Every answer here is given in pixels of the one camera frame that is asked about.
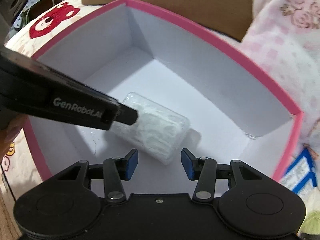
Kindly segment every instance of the box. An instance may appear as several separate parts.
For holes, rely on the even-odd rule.
[[[136,92],[185,116],[191,128],[181,149],[218,163],[240,159],[277,181],[299,137],[303,113],[255,63],[206,28],[138,0],[97,9],[33,58],[120,101]],[[35,117],[25,133],[44,179],[78,160],[102,163],[132,148],[108,131]],[[124,189],[127,195],[193,193],[195,184],[179,153],[164,166],[140,152]],[[98,195],[101,187],[93,183]],[[217,182],[216,195],[227,188]]]

